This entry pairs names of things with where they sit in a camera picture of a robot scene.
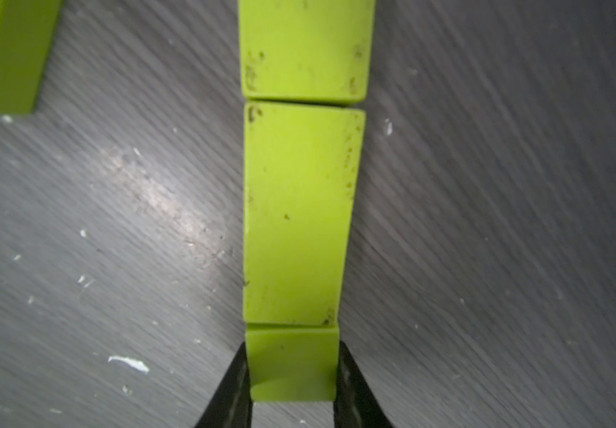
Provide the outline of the green block pair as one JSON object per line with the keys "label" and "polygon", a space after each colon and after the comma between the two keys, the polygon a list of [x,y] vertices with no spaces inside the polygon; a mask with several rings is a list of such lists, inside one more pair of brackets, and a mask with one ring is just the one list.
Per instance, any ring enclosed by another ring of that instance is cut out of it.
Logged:
{"label": "green block pair", "polygon": [[238,2],[245,98],[354,105],[367,96],[373,1]]}

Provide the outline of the small green cube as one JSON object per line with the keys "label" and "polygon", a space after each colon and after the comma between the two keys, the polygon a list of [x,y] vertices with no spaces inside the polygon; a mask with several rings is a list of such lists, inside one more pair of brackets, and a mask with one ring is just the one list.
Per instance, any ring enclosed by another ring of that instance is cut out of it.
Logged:
{"label": "small green cube", "polygon": [[337,394],[336,326],[249,326],[250,395],[255,402],[327,402]]}

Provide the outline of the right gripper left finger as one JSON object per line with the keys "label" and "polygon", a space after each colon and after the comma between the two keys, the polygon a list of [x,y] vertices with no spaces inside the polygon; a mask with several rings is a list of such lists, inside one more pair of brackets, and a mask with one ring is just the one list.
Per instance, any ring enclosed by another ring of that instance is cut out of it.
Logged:
{"label": "right gripper left finger", "polygon": [[195,428],[250,428],[254,403],[250,395],[247,347],[243,342]]}

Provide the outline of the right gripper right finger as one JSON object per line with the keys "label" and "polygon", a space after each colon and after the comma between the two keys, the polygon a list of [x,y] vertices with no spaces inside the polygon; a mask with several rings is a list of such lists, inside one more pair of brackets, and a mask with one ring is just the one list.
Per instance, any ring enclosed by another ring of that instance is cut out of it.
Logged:
{"label": "right gripper right finger", "polygon": [[352,353],[339,342],[336,399],[333,403],[335,428],[393,428]]}

